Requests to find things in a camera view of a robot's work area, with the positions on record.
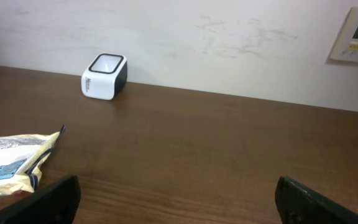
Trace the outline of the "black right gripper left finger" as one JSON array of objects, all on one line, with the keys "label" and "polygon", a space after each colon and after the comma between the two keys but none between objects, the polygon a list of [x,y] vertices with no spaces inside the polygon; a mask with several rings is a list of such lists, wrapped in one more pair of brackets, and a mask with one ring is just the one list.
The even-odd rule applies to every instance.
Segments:
[{"label": "black right gripper left finger", "polygon": [[69,175],[0,210],[0,224],[72,224],[81,200],[78,177]]}]

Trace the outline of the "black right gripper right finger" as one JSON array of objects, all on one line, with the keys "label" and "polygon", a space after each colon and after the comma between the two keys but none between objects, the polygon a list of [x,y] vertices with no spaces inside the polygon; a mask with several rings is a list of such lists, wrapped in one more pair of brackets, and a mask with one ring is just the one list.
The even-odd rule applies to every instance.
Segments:
[{"label": "black right gripper right finger", "polygon": [[279,178],[275,204],[283,224],[358,224],[358,214],[290,177]]}]

